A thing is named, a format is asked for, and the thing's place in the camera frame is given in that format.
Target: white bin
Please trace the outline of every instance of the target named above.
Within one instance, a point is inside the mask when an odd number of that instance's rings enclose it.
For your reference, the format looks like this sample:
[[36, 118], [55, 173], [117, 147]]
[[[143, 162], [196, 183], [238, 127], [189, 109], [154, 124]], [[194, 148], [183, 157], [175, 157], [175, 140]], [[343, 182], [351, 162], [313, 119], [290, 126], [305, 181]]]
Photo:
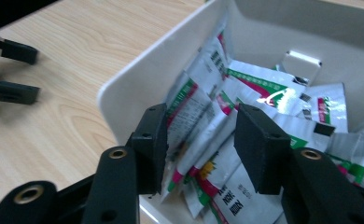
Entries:
[[[236, 60], [272, 67], [288, 50], [319, 59], [322, 68], [313, 85], [343, 82], [349, 131], [364, 125], [364, 9], [313, 0], [215, 0], [101, 88], [100, 109], [121, 145], [145, 109], [163, 101], [225, 10]], [[143, 196], [141, 204], [160, 223], [201, 223], [180, 198], [160, 204], [159, 197]]]

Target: barcode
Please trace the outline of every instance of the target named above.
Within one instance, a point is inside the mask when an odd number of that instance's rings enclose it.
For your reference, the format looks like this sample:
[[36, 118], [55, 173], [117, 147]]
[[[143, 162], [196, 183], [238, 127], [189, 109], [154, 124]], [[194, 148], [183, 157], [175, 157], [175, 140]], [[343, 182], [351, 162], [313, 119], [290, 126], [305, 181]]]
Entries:
[[304, 117], [306, 119], [309, 119], [309, 120], [312, 120], [313, 119], [313, 117], [311, 115], [311, 110], [309, 110], [309, 109], [303, 109], [302, 112], [303, 112], [303, 115], [304, 115]]
[[220, 55], [217, 52], [217, 50], [215, 50], [215, 52], [211, 55], [211, 60], [217, 67], [219, 73], [223, 74], [225, 72], [225, 65], [223, 64], [222, 59], [220, 58]]
[[302, 93], [301, 94], [301, 100], [303, 100], [305, 102], [309, 102], [311, 100], [311, 96]]

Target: plastic sachet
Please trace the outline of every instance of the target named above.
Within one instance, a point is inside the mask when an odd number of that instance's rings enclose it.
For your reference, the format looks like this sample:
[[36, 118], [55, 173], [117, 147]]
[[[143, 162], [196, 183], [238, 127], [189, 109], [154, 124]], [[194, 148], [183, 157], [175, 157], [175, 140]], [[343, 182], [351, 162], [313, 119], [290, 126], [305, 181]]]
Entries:
[[273, 119], [291, 138], [292, 148], [311, 147], [324, 152], [334, 132], [334, 127], [308, 119], [278, 114]]
[[231, 57], [225, 51], [229, 48], [224, 37], [226, 22], [225, 15], [167, 95], [168, 161], [175, 160], [181, 144], [223, 84]]
[[256, 193], [248, 173], [240, 164], [202, 214], [205, 224], [272, 224], [282, 212], [281, 197]]
[[172, 191], [175, 185], [183, 179], [211, 144], [214, 137], [222, 130], [229, 114], [234, 109], [233, 99], [236, 98], [237, 94], [236, 84], [239, 84], [237, 80], [226, 78], [222, 91], [206, 108], [203, 116], [190, 132], [176, 161], [176, 169], [168, 186], [168, 191]]
[[348, 133], [347, 108], [342, 83], [307, 87], [293, 109], [299, 118], [311, 119]]
[[[256, 91], [252, 90], [251, 88], [247, 87], [246, 85], [242, 84], [241, 82], [238, 82], [236, 80], [236, 89], [238, 90], [236, 102], [238, 104], [244, 103], [244, 104], [258, 104], [256, 101], [260, 94]], [[226, 123], [222, 127], [222, 129], [219, 131], [216, 137], [211, 141], [208, 148], [204, 151], [202, 156], [196, 161], [194, 166], [192, 166], [189, 170], [188, 175], [185, 177], [184, 184], [188, 184], [187, 186], [184, 186], [184, 196], [188, 204], [188, 208], [193, 215], [193, 217], [196, 217], [199, 215], [200, 211], [204, 208], [204, 206], [209, 202], [208, 198], [205, 199], [206, 194], [197, 194], [197, 190], [199, 189], [197, 180], [195, 180], [195, 176], [199, 174], [200, 170], [204, 167], [204, 165], [211, 159], [211, 157], [217, 152], [217, 150], [220, 148], [222, 143], [224, 143], [228, 137], [231, 136], [232, 132], [235, 130], [235, 123], [237, 120], [237, 110], [238, 110], [238, 104], [235, 106], [235, 108], [232, 110], [232, 112], [229, 114]]]
[[238, 78], [260, 93], [260, 103], [274, 106], [282, 114], [293, 112], [294, 105], [306, 88], [294, 82], [295, 77], [290, 74], [235, 60], [229, 65], [228, 76]]
[[364, 134], [335, 133], [326, 153], [343, 175], [356, 185], [364, 179]]
[[185, 200], [193, 217], [198, 216], [200, 211], [209, 204], [241, 163], [233, 145], [234, 136], [232, 135], [195, 178], [184, 186]]

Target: green stripe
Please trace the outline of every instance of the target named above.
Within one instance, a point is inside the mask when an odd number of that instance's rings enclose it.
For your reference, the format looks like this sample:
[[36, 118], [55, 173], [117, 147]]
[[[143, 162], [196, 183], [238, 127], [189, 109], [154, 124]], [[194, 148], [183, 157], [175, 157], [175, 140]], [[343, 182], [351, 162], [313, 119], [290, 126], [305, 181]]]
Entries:
[[215, 218], [217, 219], [217, 224], [223, 224], [214, 206], [212, 206], [212, 204], [209, 204], [209, 208], [211, 209], [212, 214], [214, 214]]
[[196, 192], [197, 192], [197, 197], [199, 198], [200, 204], [202, 204], [203, 206], [206, 206], [209, 201], [211, 200], [211, 197], [206, 194], [202, 188], [200, 188], [199, 184], [197, 183], [197, 180], [195, 178], [192, 178], [191, 180], [194, 184], [194, 188], [196, 188]]
[[356, 177], [355, 182], [358, 184], [362, 183], [363, 176], [364, 176], [364, 167], [358, 164], [352, 164], [350, 169], [348, 170], [350, 175], [354, 175]]
[[[241, 73], [238, 71], [234, 71], [230, 68], [228, 69], [228, 75], [236, 77], [236, 78], [240, 78], [247, 82], [258, 85], [258, 86], [262, 87], [264, 90], [266, 90], [270, 95], [287, 89], [287, 86], [284, 86], [284, 85], [281, 85], [281, 84], [278, 84], [278, 83], [275, 83], [275, 82], [272, 82], [272, 81], [269, 81], [269, 80], [266, 80], [263, 78], [254, 77], [249, 74], [244, 74], [244, 73]], [[283, 97], [284, 97], [284, 94], [277, 94], [274, 96], [273, 102], [274, 102], [275, 107], [278, 107], [278, 102]]]
[[174, 114], [179, 105], [187, 97], [188, 93], [191, 91], [193, 86], [194, 86], [194, 81], [191, 78], [189, 78], [188, 82], [182, 87], [182, 89], [179, 91], [179, 93], [176, 95], [173, 102], [169, 106], [167, 110], [167, 118], [170, 118], [171, 115]]
[[223, 102], [228, 103], [229, 109], [234, 109], [234, 102], [229, 98], [229, 96], [226, 94], [226, 92], [222, 91], [220, 93], [220, 98], [223, 100]]
[[292, 147], [292, 149], [296, 149], [299, 147], [305, 147], [308, 143], [307, 141], [304, 141], [293, 135], [289, 135], [289, 136], [290, 136], [290, 147]]
[[328, 97], [324, 97], [324, 103], [327, 108], [327, 113], [325, 114], [325, 122], [330, 124], [330, 100]]

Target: wooden table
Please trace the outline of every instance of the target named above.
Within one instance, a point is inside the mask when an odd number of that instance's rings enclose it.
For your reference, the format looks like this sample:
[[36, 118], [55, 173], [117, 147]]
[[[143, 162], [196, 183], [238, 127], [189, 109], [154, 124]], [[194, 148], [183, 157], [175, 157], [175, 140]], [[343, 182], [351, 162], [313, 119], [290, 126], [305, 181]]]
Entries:
[[[0, 30], [40, 51], [34, 66], [0, 57], [0, 80], [41, 88], [34, 105], [0, 103], [0, 200], [32, 180], [63, 189], [117, 144], [100, 87], [203, 0], [64, 0]], [[142, 223], [151, 223], [141, 217]]]

